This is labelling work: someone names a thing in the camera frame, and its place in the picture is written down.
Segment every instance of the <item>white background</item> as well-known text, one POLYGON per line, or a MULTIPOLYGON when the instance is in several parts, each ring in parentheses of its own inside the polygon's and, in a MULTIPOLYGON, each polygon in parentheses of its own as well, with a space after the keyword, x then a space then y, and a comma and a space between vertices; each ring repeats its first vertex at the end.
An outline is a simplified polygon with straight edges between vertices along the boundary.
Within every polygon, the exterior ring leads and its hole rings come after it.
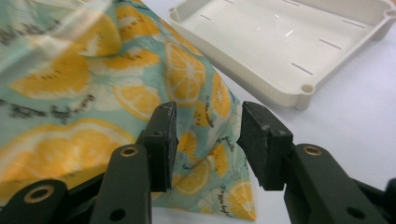
MULTIPOLYGON (((182 0, 143 0, 167 19, 182 0)), ((223 75, 241 101, 259 103, 223 75)), ((371 42, 314 94, 305 111, 265 102, 293 132, 294 143, 329 150, 353 178, 379 189, 396 177, 396 25, 381 41, 371 42)), ((254 175, 256 222, 154 208, 153 224, 290 223, 283 192, 259 188, 254 175)))

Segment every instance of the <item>white plastic tray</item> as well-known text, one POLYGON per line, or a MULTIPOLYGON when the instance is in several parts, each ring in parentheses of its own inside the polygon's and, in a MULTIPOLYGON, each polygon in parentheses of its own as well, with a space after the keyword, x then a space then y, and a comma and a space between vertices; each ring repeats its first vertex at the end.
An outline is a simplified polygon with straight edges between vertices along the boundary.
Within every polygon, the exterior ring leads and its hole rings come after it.
POLYGON ((259 100, 306 109, 318 85, 396 21, 385 0, 186 0, 172 25, 259 100))

